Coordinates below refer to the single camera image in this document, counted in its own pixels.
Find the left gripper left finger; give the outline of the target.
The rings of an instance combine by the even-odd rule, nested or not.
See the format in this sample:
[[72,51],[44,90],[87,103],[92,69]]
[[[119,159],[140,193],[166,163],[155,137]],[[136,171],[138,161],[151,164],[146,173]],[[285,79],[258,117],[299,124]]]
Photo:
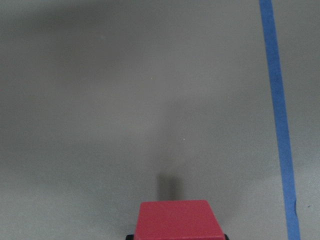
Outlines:
[[126,236],[125,240],[134,240],[134,235],[133,234],[128,234]]

